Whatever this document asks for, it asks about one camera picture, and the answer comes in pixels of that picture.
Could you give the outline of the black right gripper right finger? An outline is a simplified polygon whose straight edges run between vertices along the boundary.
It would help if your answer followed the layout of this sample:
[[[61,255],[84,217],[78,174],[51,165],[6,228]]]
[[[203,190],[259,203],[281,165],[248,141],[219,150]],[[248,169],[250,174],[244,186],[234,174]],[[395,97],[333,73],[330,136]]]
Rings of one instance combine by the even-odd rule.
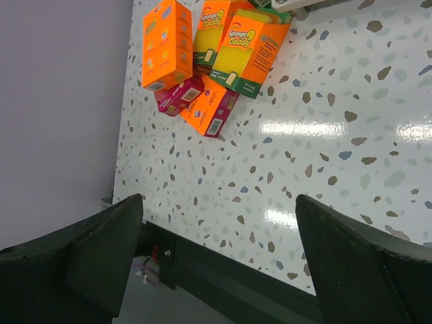
[[[300,194],[296,220],[325,323],[430,323],[431,248]]]

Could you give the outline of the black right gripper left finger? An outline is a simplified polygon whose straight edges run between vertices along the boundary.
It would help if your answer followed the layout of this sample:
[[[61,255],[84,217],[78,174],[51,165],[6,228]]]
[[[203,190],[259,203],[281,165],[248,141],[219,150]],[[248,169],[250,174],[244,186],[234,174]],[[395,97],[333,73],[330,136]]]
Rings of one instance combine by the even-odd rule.
[[[1,250],[2,323],[111,323],[142,224],[140,194]]]

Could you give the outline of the orange magenta Scrub Mommy box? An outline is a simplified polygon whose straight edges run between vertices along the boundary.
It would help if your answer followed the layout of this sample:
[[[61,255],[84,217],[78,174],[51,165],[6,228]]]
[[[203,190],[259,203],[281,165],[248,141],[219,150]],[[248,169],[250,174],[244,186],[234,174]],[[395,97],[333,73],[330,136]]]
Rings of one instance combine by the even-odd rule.
[[[201,74],[204,91],[181,113],[201,136],[216,138],[227,121],[239,94]]]

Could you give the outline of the orange Scrub Daddy box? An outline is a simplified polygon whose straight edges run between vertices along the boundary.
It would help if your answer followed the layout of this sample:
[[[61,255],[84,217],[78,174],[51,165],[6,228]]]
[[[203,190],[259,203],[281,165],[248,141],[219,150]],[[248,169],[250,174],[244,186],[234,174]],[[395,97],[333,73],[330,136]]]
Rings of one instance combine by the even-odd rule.
[[[192,77],[192,12],[162,1],[142,20],[142,87],[159,92]]]

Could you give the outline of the sponge daddy box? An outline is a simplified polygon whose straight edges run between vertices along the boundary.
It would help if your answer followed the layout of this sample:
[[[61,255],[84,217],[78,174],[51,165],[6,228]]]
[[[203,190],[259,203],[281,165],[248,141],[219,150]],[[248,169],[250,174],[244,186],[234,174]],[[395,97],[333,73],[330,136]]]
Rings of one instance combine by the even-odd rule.
[[[238,9],[222,40],[210,79],[257,98],[290,28],[289,18],[257,9]]]
[[[212,68],[223,38],[238,9],[254,9],[249,1],[205,1],[193,43],[196,66]]]

